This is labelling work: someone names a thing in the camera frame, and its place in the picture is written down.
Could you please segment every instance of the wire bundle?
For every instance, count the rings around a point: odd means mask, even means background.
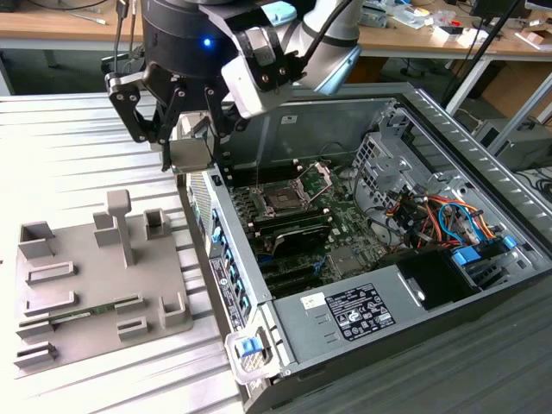
[[[391,218],[404,214],[403,211],[399,211],[399,208],[401,206],[406,207],[408,204],[408,202],[405,201],[406,198],[410,200],[413,198],[424,199],[423,204],[414,204],[417,210],[421,210],[426,213],[421,231],[416,233],[416,236],[418,237],[417,248],[421,248],[424,243],[428,244],[431,242],[446,248],[465,245],[466,242],[463,238],[451,230],[452,225],[457,220],[457,213],[462,213],[467,218],[474,234],[480,241],[490,241],[495,238],[495,235],[486,224],[485,218],[483,218],[482,211],[479,211],[476,207],[466,204],[461,200],[450,199],[443,196],[401,196],[398,199],[398,202],[386,212],[387,217]],[[445,214],[447,209],[452,209],[452,214]],[[415,226],[416,224],[411,226],[410,232],[414,233],[416,231],[414,230]],[[447,240],[445,240],[443,233],[448,235]]]
[[[538,191],[546,201],[552,203],[552,177],[544,174],[543,170],[540,168],[536,169],[536,173],[531,174],[530,172],[516,172],[516,174],[526,179],[529,182],[529,186],[533,190]],[[533,183],[533,180],[525,174],[530,174],[537,178],[535,183]]]

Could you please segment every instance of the electronic components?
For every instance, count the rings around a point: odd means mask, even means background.
[[[332,250],[328,254],[328,258],[340,275],[362,270],[362,264],[357,260],[356,254],[349,246]]]
[[[260,270],[278,297],[365,272],[386,252],[324,163],[298,170],[295,179],[231,189]]]
[[[265,200],[274,211],[295,209],[303,204],[298,194],[291,188],[277,188],[265,192]]]

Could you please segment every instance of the desk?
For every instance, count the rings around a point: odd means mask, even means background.
[[[55,5],[53,0],[41,0],[42,3]],[[98,7],[102,15],[75,10],[81,15],[104,19],[107,24],[97,24],[61,11],[41,9],[22,0],[16,13],[0,13],[0,50],[2,49],[38,49],[38,50],[95,50],[112,51],[115,39],[117,15],[115,0]],[[129,48],[130,18],[122,25],[119,51]],[[141,18],[136,18],[135,43],[143,41]],[[8,76],[0,61],[0,97],[9,95]]]
[[[413,0],[412,4],[426,4],[429,0]],[[472,27],[476,17],[470,16],[456,6],[446,4],[443,0],[435,0],[433,4],[424,6],[430,12],[440,9],[453,10],[456,20],[464,27]],[[390,18],[389,28],[367,28],[361,26],[359,44],[362,46],[362,56],[380,56],[387,58],[420,58],[463,60],[466,58],[468,47],[457,42],[441,43],[432,39],[433,28],[425,27],[415,30]],[[453,99],[447,106],[449,113],[455,113],[461,103],[472,90],[483,72],[494,60],[522,60],[552,62],[551,52],[540,52],[515,36],[519,29],[508,28],[509,22],[502,29],[504,36],[495,39],[487,49],[485,55],[477,63],[472,73],[461,85]],[[474,47],[470,59],[477,52]]]
[[[414,4],[425,4],[429,0],[414,0]],[[41,50],[105,50],[113,48],[115,39],[116,13],[114,0],[102,4],[106,26],[47,9],[39,9],[22,1],[17,13],[0,14],[0,49],[41,49]],[[456,6],[447,5],[443,0],[424,6],[429,11],[451,9],[464,26],[471,26],[474,17]],[[129,39],[130,19],[125,21],[122,30],[120,50],[126,50]],[[455,42],[440,44],[431,39],[432,28],[415,30],[402,23],[389,19],[390,28],[361,27],[359,44],[363,56],[387,58],[427,58],[464,59],[467,48]],[[493,60],[552,61],[552,53],[543,53],[527,45],[515,36],[517,30],[505,28],[504,38],[495,40],[485,56],[478,62],[461,88],[447,107],[454,113],[477,80]],[[141,19],[137,19],[135,41],[143,41]],[[7,94],[9,87],[0,76],[0,96]]]

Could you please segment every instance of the aluminum profile table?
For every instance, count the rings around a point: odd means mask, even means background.
[[[141,110],[154,111],[145,96]],[[2,384],[20,412],[243,413],[177,187],[160,157],[134,143],[105,94],[0,98]],[[126,188],[130,216],[161,207],[172,223],[192,330],[14,379],[19,337],[13,269],[19,223],[91,223],[107,190]]]

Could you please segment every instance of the black cable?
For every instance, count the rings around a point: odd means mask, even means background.
[[[113,70],[115,73],[117,72],[117,54],[119,53],[119,41],[121,40],[122,21],[129,15],[129,1],[132,0],[117,0],[115,4],[115,11],[117,12],[117,29],[113,44]]]
[[[502,29],[506,23],[506,21],[508,20],[508,18],[511,16],[511,14],[514,12],[514,10],[516,9],[516,7],[521,3],[522,0],[513,0],[512,3],[511,3],[511,6],[510,8],[508,9],[508,11],[506,11],[499,19],[499,21],[497,22],[497,24],[494,25],[494,27],[492,28],[492,31],[491,33],[487,36],[487,38],[485,39],[485,41],[483,42],[483,44],[481,45],[481,47],[479,48],[479,50],[477,51],[477,53],[475,54],[474,58],[471,60],[470,62],[470,65],[469,67],[467,68],[467,70],[464,72],[463,75],[461,75],[461,78],[459,79],[459,82],[458,82],[458,85],[462,85],[464,83],[464,81],[466,80],[466,78],[469,76],[469,74],[472,72],[472,70],[474,69],[475,65],[477,65],[477,63],[480,61],[481,57],[485,54],[486,50],[489,48],[489,46],[491,45],[491,42],[494,40],[494,38],[497,36],[498,33],[500,33],[500,29]],[[452,98],[454,97],[456,91],[458,90],[458,88],[456,88],[456,90],[452,90],[441,102],[441,105],[443,107],[446,107],[449,102],[452,100]]]
[[[391,221],[391,218],[388,217],[388,218],[386,219],[386,226],[387,226],[387,234],[389,235],[389,241],[387,242],[387,246],[388,246],[389,248],[391,247],[391,239],[393,238],[393,235],[391,234],[391,230],[390,230],[391,227],[389,227],[389,222],[390,222],[390,221]]]
[[[109,0],[101,0],[99,2],[86,4],[85,6],[78,6],[78,7],[50,7],[50,6],[45,6],[44,4],[37,3],[34,0],[27,0],[27,1],[29,3],[34,4],[35,6],[42,7],[43,9],[69,11],[69,10],[82,10],[82,9],[88,9],[89,7],[99,6],[100,4],[104,4],[104,3],[108,2]]]
[[[330,145],[336,145],[338,146],[339,148],[341,148],[344,152],[347,152],[347,149],[345,149],[345,147],[343,146],[343,144],[341,144],[340,142],[338,141],[330,141],[330,142],[326,142],[322,148],[320,148],[320,151],[318,151],[318,156],[321,157],[323,152],[326,150],[327,147],[329,147]]]
[[[470,12],[472,11],[472,9],[474,8],[471,4],[469,4],[468,6],[470,6],[469,10],[466,10],[466,9],[463,9],[462,7],[460,7],[460,3],[457,3],[456,4],[456,7],[458,7],[458,9],[462,10],[464,13],[468,13],[470,14]]]
[[[117,19],[117,31],[113,43],[113,71],[117,73],[117,55],[119,53],[119,40],[121,40],[122,18]]]
[[[462,61],[462,63],[458,67],[458,69],[456,70],[456,73],[453,75],[453,77],[448,82],[448,85],[445,88],[445,92],[442,93],[442,100],[443,100],[442,106],[445,106],[444,100],[447,97],[447,94],[449,93],[450,87],[455,84],[456,80],[458,79],[458,75],[460,74],[462,68],[464,67],[464,65],[466,65],[466,62],[469,60],[469,55],[472,53],[472,50],[474,50],[475,43],[477,42],[477,37],[480,35],[480,31],[481,31],[482,27],[483,27],[483,21],[481,20],[480,26],[477,28],[477,32],[475,33],[475,37],[474,37],[474,41],[472,42],[472,46],[469,47],[469,50],[466,53],[466,57],[464,58],[464,60]]]
[[[135,25],[136,25],[136,13],[134,13],[136,5],[133,3],[134,8],[132,16],[130,17],[130,40],[129,40],[129,60],[132,59],[132,46],[135,41]]]
[[[339,3],[339,5],[334,9],[334,11],[332,11],[329,16],[328,16],[328,19],[326,19],[326,22],[324,22],[324,24],[322,25],[322,27],[320,28],[320,31],[317,33],[317,35],[314,37],[314,39],[312,40],[312,43],[309,45],[309,48],[307,49],[307,52],[304,54],[303,56],[303,62],[304,62],[304,65],[307,66],[307,64],[309,63],[309,60],[311,60],[311,57],[312,55],[314,54],[314,52],[317,50],[317,47],[318,45],[320,44],[320,42],[323,40],[324,36],[326,35],[326,32],[328,31],[329,29],[329,26],[331,26],[331,24],[334,22],[334,20],[342,13],[342,11],[344,11],[347,6],[349,6],[351,3],[353,2],[353,0],[342,0],[341,3]]]

